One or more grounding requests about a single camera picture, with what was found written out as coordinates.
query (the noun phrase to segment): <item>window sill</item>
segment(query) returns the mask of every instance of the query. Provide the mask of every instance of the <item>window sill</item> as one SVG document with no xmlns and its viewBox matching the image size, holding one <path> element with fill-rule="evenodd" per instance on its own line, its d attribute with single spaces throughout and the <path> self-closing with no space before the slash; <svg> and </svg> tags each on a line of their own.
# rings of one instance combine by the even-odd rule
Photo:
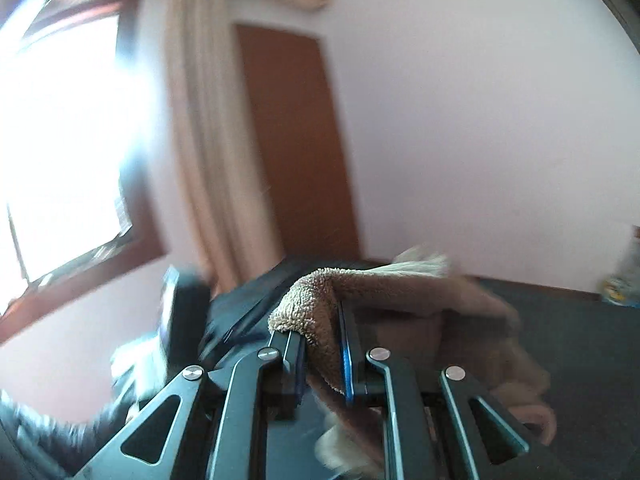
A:
<svg viewBox="0 0 640 480">
<path fill-rule="evenodd" d="M 132 240 L 109 258 L 27 292 L 0 317 L 0 345 L 47 314 L 166 253 L 159 240 Z"/>
</svg>

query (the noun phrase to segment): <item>dark floor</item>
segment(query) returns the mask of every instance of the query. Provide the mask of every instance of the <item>dark floor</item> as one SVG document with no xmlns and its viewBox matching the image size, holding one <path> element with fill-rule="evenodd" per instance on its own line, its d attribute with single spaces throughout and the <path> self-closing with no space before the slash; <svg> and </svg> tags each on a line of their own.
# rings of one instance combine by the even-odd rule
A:
<svg viewBox="0 0 640 480">
<path fill-rule="evenodd" d="M 640 446 L 640 310 L 481 281 L 519 311 L 522 346 L 551 373 L 556 456 L 582 480 L 640 480 L 626 470 Z"/>
</svg>

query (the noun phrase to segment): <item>window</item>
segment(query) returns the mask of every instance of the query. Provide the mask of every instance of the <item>window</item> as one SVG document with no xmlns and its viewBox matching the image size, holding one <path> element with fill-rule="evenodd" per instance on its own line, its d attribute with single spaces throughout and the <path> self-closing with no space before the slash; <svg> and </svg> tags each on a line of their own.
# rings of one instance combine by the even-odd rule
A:
<svg viewBox="0 0 640 480">
<path fill-rule="evenodd" d="M 0 81 L 0 342 L 163 254 L 132 65 L 137 0 L 36 22 Z"/>
</svg>

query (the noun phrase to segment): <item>brown towel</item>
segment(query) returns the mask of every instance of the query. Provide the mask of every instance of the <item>brown towel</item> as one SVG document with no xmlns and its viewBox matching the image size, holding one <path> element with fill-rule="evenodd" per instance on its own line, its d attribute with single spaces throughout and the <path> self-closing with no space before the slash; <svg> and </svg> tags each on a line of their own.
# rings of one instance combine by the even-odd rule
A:
<svg viewBox="0 0 640 480">
<path fill-rule="evenodd" d="M 448 271 L 443 256 L 370 270 L 319 269 L 297 280 L 269 318 L 271 331 L 294 330 L 306 338 L 308 382 L 376 466 L 383 465 L 379 415 L 348 408 L 338 393 L 344 390 L 339 301 L 363 307 L 377 344 L 408 357 L 418 375 L 420 368 L 462 366 L 506 407 L 517 407 L 511 411 L 523 422 L 540 423 L 546 414 L 545 443 L 555 433 L 553 411 L 538 397 L 548 389 L 548 374 L 518 345 L 516 310 L 471 280 L 447 278 Z"/>
</svg>

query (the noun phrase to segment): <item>triangular cutout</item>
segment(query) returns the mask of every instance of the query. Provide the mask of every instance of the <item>triangular cutout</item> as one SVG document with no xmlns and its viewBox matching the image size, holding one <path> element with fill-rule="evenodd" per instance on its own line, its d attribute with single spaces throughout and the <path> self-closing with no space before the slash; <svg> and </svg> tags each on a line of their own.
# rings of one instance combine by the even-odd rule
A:
<svg viewBox="0 0 640 480">
<path fill-rule="evenodd" d="M 529 445 L 481 397 L 470 399 L 469 407 L 492 464 L 502 464 L 529 451 Z"/>
<path fill-rule="evenodd" d="M 139 458 L 148 464 L 158 463 L 179 407 L 179 396 L 172 395 L 167 397 L 149 415 L 149 418 L 124 441 L 120 446 L 120 450 L 125 455 Z"/>
</svg>

